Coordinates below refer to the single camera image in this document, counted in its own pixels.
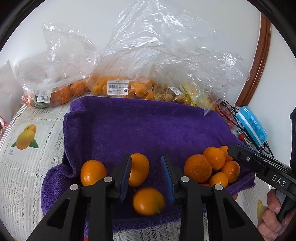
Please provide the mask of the right human hand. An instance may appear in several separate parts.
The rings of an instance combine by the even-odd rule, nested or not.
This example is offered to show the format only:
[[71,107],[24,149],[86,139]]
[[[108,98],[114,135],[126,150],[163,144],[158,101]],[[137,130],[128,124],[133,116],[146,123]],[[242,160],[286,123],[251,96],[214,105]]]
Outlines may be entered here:
[[282,235],[292,220],[295,209],[293,209],[282,222],[276,218],[276,214],[281,209],[280,201],[276,196],[276,190],[271,189],[267,193],[267,209],[262,214],[262,219],[259,220],[257,229],[265,241],[275,240]]

